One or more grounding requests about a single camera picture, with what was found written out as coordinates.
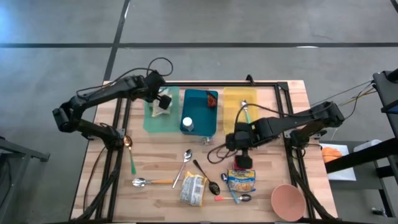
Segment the yellow tray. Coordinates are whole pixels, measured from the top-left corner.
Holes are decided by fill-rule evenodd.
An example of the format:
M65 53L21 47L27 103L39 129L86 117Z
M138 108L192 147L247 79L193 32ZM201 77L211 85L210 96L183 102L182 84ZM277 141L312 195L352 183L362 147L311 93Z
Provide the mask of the yellow tray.
M223 126L224 133L234 132L235 119L239 109L242 107L242 101L257 104L257 90L251 87L225 87L224 88L224 108L223 108ZM248 106L250 121L258 119L258 108ZM238 121L247 122L244 110L239 115Z

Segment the green handle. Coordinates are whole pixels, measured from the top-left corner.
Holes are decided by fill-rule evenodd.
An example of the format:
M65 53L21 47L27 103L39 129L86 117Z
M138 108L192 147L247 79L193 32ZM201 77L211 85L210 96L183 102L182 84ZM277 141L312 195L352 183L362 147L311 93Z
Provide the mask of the green handle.
M246 114L246 121L247 121L248 123L250 123L250 115L249 115L249 112L248 112L248 111L245 111L244 114Z
M129 152L130 152L131 173L136 174L136 167L134 166L134 162L132 161L131 151L129 150Z

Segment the pink bowl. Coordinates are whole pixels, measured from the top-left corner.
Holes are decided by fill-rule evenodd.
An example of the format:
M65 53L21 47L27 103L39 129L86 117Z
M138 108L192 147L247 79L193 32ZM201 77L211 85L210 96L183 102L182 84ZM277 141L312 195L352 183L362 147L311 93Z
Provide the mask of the pink bowl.
M274 189L271 204L275 213L288 222L299 220L305 212L303 194L290 184L282 184Z

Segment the pink handle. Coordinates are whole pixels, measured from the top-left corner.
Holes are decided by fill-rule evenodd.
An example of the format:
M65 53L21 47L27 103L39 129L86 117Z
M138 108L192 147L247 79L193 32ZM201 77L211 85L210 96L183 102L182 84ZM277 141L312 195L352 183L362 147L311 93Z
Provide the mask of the pink handle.
M215 196L214 200L215 201L224 200L224 197L223 196Z

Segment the gray floor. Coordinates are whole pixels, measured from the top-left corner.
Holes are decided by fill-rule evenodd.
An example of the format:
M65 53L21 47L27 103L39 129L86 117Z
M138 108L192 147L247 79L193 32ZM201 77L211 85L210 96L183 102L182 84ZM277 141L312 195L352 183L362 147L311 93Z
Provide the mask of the gray floor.
M0 43L112 43L123 2L1 1ZM139 0L131 2L121 42L398 42L397 20L388 0ZM51 111L77 89L102 82L110 51L0 49L0 135L51 153L48 163L29 166L16 223L68 219L87 141L78 133L60 133ZM249 73L258 80L305 80L312 103L398 67L397 48L119 49L111 78L158 56L175 65L169 80L242 80ZM169 69L160 62L154 66ZM352 106L342 112L349 114ZM377 95L360 99L333 139L391 138L380 107ZM88 110L85 118L92 120L94 112ZM396 184L386 182L396 198ZM368 213L381 206L377 192L334 190L333 195L341 218L387 222Z

